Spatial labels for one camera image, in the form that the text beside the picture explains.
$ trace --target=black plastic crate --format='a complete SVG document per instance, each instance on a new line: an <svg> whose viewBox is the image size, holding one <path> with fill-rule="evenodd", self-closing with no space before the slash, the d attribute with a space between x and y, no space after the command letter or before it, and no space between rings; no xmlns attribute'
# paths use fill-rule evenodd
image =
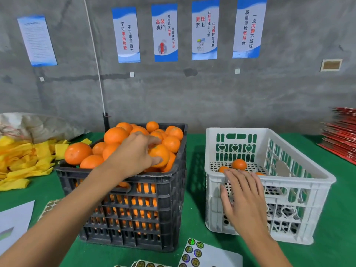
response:
<svg viewBox="0 0 356 267"><path fill-rule="evenodd" d="M159 128L165 130L171 125L182 129L184 134L172 169L167 173L141 173L125 180L129 188L116 187L110 191L80 231L80 239L164 252L176 249L187 176L188 125L160 123ZM80 185L90 171L60 161L56 172L65 195Z"/></svg>

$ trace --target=blue and white poster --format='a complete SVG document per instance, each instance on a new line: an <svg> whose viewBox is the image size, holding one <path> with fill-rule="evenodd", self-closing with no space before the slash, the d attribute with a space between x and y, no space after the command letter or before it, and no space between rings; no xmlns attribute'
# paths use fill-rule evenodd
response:
<svg viewBox="0 0 356 267"><path fill-rule="evenodd" d="M217 58L219 0L192 2L192 60Z"/></svg>
<svg viewBox="0 0 356 267"><path fill-rule="evenodd" d="M258 58L267 0L238 0L233 59Z"/></svg>
<svg viewBox="0 0 356 267"><path fill-rule="evenodd" d="M153 4L154 61L178 61L178 4Z"/></svg>
<svg viewBox="0 0 356 267"><path fill-rule="evenodd" d="M135 7L112 8L118 62L140 62L139 31Z"/></svg>
<svg viewBox="0 0 356 267"><path fill-rule="evenodd" d="M17 21L31 65L33 67L57 65L45 17L22 17Z"/></svg>

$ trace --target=green table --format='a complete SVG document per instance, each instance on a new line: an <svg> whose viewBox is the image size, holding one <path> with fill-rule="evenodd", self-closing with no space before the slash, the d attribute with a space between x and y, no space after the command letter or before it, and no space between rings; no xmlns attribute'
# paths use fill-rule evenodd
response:
<svg viewBox="0 0 356 267"><path fill-rule="evenodd" d="M95 141L102 133L90 133ZM315 145L300 134L282 134L285 140L334 174L337 182L332 185L323 213L310 246L280 242L280 246L293 266L353 266L356 250L356 166ZM134 260L148 260L176 267L189 237L207 244L234 251L243 256L244 266L254 266L255 259L239 236L213 233L205 226L205 135L189 134L187 143L187 191L184 198L179 247L172 253L159 253L133 248L122 248L85 243L77 239L61 266L113 267L131 266ZM38 220L50 200L63 197L55 173L31 178L28 188L0 192L0 211L35 200L30 226Z"/></svg>

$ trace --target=crate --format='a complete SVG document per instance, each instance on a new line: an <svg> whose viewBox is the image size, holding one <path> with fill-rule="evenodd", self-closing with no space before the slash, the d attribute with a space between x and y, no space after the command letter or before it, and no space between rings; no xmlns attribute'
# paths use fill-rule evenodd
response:
<svg viewBox="0 0 356 267"><path fill-rule="evenodd" d="M277 241L310 245L335 176L267 128L208 128L205 147L206 226L237 235L223 212L220 184L233 202L231 185L220 166L241 158L247 171L261 172L268 229Z"/></svg>
<svg viewBox="0 0 356 267"><path fill-rule="evenodd" d="M184 133L172 169L167 173L141 173L125 180L129 186L110 191L84 225L80 239L163 252L176 249L187 176L188 126L161 123L159 127L166 129L170 125L179 127ZM71 166L62 160L56 172L65 195L68 195L90 170Z"/></svg>

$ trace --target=gray wall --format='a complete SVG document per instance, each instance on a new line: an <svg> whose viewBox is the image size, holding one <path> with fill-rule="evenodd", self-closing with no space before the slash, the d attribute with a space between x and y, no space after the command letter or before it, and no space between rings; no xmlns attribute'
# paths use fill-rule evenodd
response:
<svg viewBox="0 0 356 267"><path fill-rule="evenodd" d="M192 0L87 0L110 123L318 133L330 107L355 106L355 1L268 0L260 57L232 59L237 0L220 0L217 59L191 61ZM168 2L178 2L179 61L157 63L150 7ZM119 6L137 8L141 63L118 63L111 8ZM32 14L45 15L58 66L31 67L16 18ZM325 58L343 58L341 71L319 72ZM186 77L186 68L198 74ZM56 115L102 131L97 78L83 0L0 0L0 112Z"/></svg>

